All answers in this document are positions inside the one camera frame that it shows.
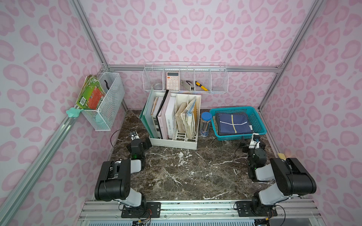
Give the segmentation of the teal plastic basket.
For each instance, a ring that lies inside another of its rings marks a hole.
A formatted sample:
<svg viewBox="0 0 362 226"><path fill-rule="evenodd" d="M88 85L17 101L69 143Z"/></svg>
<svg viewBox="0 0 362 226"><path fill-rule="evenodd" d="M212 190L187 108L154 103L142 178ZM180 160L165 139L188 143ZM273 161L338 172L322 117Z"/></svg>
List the teal plastic basket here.
<svg viewBox="0 0 362 226"><path fill-rule="evenodd" d="M265 135L267 133L266 128L258 115L257 111L253 107L243 106L243 107L228 107L228 108L216 108L211 109L210 113L213 116L212 126L215 132L215 135L218 140L238 140L242 138L251 138L252 134L240 134L240 135L228 135L220 136L217 134L217 124L216 124L216 113L241 113L244 112L248 115L249 122L252 125L253 133L258 133L259 135Z"/></svg>

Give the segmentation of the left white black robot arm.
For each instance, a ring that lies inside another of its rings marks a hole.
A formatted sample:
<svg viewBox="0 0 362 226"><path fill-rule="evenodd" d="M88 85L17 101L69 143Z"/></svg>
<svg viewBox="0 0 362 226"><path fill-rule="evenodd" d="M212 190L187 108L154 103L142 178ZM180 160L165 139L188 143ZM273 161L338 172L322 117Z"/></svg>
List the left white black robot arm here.
<svg viewBox="0 0 362 226"><path fill-rule="evenodd" d="M145 151L152 147L150 139L141 140L138 133L130 133L127 146L130 157L119 161L103 162L94 190L97 201L118 201L131 210L146 210L146 199L131 188L131 175L145 169Z"/></svg>

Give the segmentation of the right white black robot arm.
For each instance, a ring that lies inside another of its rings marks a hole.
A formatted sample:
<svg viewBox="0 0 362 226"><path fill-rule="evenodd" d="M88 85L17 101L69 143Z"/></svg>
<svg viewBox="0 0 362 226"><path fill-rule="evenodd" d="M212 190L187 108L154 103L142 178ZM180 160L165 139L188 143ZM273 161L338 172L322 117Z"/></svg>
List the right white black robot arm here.
<svg viewBox="0 0 362 226"><path fill-rule="evenodd" d="M315 180L297 158L271 158L267 164L264 146L260 135L253 133L247 155L249 179L253 182L275 181L253 195L250 212L257 216L272 213L272 208L281 201L314 194L317 189Z"/></svg>

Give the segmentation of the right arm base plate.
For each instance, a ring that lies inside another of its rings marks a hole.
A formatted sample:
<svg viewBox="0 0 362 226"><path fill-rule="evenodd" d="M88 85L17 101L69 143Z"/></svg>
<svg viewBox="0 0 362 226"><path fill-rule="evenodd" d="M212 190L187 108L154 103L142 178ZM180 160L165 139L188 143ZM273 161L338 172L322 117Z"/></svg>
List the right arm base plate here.
<svg viewBox="0 0 362 226"><path fill-rule="evenodd" d="M238 201L233 208L238 211L239 217L276 217L277 211L273 206L263 205L258 201Z"/></svg>

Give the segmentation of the navy blue pillowcase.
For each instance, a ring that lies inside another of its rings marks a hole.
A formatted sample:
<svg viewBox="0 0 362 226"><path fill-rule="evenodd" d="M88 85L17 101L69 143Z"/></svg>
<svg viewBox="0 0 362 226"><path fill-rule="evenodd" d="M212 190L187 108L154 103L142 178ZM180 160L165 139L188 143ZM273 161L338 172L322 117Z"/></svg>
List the navy blue pillowcase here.
<svg viewBox="0 0 362 226"><path fill-rule="evenodd" d="M248 115L241 113L216 113L217 134L220 136L253 133Z"/></svg>

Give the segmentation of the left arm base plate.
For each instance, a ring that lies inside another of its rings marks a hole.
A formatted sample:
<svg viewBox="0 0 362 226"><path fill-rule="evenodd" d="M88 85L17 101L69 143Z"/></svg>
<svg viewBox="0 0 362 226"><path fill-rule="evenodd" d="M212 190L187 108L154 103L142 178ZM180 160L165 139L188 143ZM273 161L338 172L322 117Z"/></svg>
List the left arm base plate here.
<svg viewBox="0 0 362 226"><path fill-rule="evenodd" d="M160 202L147 202L139 207L123 207L121 218L159 218L161 212Z"/></svg>

